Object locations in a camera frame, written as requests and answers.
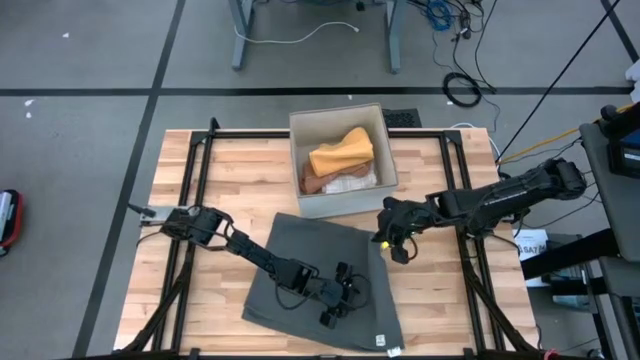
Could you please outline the beige fabric storage box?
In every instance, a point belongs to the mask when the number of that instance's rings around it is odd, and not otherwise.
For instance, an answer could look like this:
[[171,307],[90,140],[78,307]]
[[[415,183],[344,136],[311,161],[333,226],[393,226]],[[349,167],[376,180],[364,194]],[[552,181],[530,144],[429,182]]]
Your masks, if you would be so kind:
[[[380,104],[295,112],[289,120],[294,191],[302,217],[325,218],[379,210],[382,200],[397,189],[399,179]],[[337,143],[357,127],[363,128],[372,142],[376,184],[333,194],[303,193],[300,180],[310,152],[323,143]]]

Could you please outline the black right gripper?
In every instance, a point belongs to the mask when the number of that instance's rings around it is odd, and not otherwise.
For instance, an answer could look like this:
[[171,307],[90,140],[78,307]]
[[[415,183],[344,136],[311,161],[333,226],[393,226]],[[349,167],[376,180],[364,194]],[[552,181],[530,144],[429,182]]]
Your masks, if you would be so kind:
[[386,197],[383,209],[377,215],[378,230],[374,243],[387,243],[390,247],[402,247],[413,233],[434,227],[441,219],[433,202],[415,202]]

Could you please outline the white plaid kitchen towel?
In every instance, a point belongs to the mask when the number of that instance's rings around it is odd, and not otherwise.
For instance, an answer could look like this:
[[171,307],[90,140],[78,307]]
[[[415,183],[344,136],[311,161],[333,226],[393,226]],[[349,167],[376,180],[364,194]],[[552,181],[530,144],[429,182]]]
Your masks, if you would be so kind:
[[350,192],[375,187],[377,182],[378,180],[375,172],[369,172],[362,177],[339,175],[324,185],[322,190],[325,194]]

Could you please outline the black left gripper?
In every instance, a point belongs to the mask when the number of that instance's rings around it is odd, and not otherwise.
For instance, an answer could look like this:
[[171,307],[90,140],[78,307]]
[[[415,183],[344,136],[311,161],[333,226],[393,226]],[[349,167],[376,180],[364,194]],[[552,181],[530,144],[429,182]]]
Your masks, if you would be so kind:
[[328,329],[334,329],[339,319],[346,317],[349,313],[355,311],[355,308],[343,306],[340,304],[340,296],[342,295],[342,284],[352,282],[356,274],[353,273],[353,267],[344,262],[339,262],[333,279],[329,278],[313,278],[311,279],[312,297],[326,306],[321,313],[319,322]]

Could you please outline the black side desk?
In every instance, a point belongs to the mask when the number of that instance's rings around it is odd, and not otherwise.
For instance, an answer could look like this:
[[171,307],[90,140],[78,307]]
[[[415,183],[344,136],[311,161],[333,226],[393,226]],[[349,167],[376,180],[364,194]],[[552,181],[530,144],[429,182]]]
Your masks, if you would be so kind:
[[583,124],[579,131],[609,227],[523,261],[523,274],[531,279],[598,261],[602,276],[592,288],[610,297],[627,358],[640,360],[640,325],[632,308],[632,300],[640,300],[640,179],[610,171],[608,139],[598,125]]

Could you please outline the white crumpled sheet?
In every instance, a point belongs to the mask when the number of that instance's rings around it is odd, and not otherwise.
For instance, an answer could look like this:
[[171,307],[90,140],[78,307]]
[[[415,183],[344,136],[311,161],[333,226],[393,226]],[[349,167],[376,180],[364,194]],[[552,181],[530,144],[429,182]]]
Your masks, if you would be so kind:
[[640,59],[626,70],[625,79],[633,83],[633,90],[630,92],[632,102],[640,102]]

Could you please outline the white printed paper box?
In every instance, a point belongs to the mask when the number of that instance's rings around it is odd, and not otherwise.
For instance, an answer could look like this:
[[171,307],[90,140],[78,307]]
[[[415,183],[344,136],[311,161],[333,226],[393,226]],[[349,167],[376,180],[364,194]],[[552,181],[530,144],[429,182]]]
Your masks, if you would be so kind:
[[519,248],[519,260],[523,262],[547,250],[548,235],[544,229],[521,229],[513,231]]

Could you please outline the dark grey towel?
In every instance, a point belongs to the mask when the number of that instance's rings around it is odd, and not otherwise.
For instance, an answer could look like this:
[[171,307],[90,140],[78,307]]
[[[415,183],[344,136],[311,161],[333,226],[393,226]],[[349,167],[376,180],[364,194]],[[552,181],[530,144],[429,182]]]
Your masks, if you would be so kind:
[[[356,298],[365,306],[339,319],[334,329],[320,324],[325,306],[309,300],[287,311],[275,298],[275,284],[258,270],[244,304],[242,318],[251,323],[332,347],[363,352],[386,352],[405,348],[389,283],[386,262],[373,234],[331,222],[278,213],[272,224],[266,249],[283,258],[310,264],[322,277],[335,275],[339,262],[359,275],[355,285],[362,292]],[[384,334],[386,345],[378,347],[375,336]]]

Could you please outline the long thin black pole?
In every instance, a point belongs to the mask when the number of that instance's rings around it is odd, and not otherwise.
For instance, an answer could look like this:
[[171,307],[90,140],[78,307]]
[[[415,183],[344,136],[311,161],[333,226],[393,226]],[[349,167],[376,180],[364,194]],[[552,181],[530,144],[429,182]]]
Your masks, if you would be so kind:
[[525,127],[528,125],[528,123],[532,120],[533,116],[539,110],[539,108],[541,107],[542,103],[550,95],[551,91],[556,87],[556,85],[559,83],[559,81],[564,77],[564,75],[566,74],[568,69],[573,65],[575,60],[583,52],[584,48],[592,40],[592,38],[595,36],[597,31],[602,27],[602,25],[605,23],[605,21],[610,18],[610,16],[615,11],[615,8],[619,5],[620,2],[621,2],[621,0],[614,0],[614,2],[611,4],[611,6],[605,11],[605,14],[602,16],[602,18],[596,23],[594,28],[589,32],[589,34],[587,35],[585,40],[580,44],[580,46],[577,48],[577,50],[573,53],[573,55],[571,56],[569,61],[561,69],[559,74],[555,77],[555,79],[552,81],[552,83],[547,87],[547,89],[541,95],[541,97],[539,98],[538,102],[535,104],[535,106],[529,112],[529,114],[527,115],[525,120],[522,122],[522,124],[518,127],[516,132],[509,139],[509,141],[507,142],[506,146],[502,150],[501,155],[496,158],[496,160],[495,160],[495,164],[496,165],[501,165],[502,164],[502,161],[504,160],[507,151],[513,145],[513,143],[515,142],[517,137],[525,129]]

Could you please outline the mustard yellow towel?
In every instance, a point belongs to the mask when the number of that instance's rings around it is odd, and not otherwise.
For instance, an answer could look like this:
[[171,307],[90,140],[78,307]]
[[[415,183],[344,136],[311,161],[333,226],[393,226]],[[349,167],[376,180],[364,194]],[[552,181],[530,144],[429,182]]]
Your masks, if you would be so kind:
[[367,131],[356,127],[337,144],[321,144],[309,153],[314,173],[327,176],[374,159],[373,144]]

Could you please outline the red and black bag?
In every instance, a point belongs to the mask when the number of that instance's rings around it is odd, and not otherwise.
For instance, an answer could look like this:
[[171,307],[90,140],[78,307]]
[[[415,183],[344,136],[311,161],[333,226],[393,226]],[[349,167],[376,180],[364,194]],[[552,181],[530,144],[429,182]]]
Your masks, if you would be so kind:
[[14,189],[0,192],[0,258],[6,256],[20,236],[24,198]]

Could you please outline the pink striped towel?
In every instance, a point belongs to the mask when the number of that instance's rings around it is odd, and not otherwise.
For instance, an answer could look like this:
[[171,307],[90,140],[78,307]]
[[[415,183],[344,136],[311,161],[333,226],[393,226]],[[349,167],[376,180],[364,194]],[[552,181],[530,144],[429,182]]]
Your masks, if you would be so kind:
[[306,162],[303,166],[301,179],[299,180],[299,187],[300,191],[305,195],[324,193],[322,190],[323,186],[339,175],[353,175],[362,177],[369,172],[374,172],[372,161],[344,168],[328,175],[319,176],[316,174],[311,163]]

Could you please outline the black electronics case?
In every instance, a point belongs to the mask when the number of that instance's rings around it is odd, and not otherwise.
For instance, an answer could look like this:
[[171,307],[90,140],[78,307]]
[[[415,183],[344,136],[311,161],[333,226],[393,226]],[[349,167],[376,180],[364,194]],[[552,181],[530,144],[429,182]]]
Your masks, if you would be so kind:
[[607,105],[600,113],[598,124],[608,141],[610,171],[640,179],[640,102],[623,108]]

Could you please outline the grey desk leg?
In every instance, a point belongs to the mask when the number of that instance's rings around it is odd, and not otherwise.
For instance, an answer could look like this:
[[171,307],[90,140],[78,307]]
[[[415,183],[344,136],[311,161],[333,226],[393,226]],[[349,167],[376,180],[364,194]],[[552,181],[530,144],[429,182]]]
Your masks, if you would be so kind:
[[233,19],[234,29],[237,31],[231,67],[234,71],[243,68],[244,53],[248,41],[245,40],[253,25],[254,0],[228,0]]
[[397,74],[401,69],[400,36],[405,4],[405,0],[385,0],[385,25],[392,74]]

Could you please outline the black perforated floor plate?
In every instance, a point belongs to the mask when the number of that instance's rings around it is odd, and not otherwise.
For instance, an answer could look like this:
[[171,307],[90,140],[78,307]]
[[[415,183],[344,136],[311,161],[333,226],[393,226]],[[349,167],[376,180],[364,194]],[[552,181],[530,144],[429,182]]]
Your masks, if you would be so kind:
[[421,128],[417,109],[383,109],[383,118],[388,128]]

